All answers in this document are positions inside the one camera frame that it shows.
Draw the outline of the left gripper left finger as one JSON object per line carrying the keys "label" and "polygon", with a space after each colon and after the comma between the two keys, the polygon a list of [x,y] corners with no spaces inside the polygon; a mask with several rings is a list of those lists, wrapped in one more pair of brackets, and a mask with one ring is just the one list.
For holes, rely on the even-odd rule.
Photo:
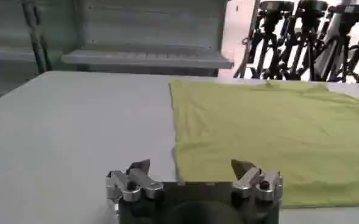
{"label": "left gripper left finger", "polygon": [[150,159],[133,162],[125,172],[111,170],[105,178],[106,199],[135,203],[146,197],[156,200],[163,195],[163,183],[149,175]]}

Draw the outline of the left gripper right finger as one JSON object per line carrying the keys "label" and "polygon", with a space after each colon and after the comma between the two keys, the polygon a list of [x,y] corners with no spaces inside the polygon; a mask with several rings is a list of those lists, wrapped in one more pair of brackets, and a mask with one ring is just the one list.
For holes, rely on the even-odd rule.
{"label": "left gripper right finger", "polygon": [[255,197],[267,203],[282,200],[283,177],[279,170],[264,173],[252,162],[237,159],[231,160],[231,166],[236,175],[232,189],[241,198]]}

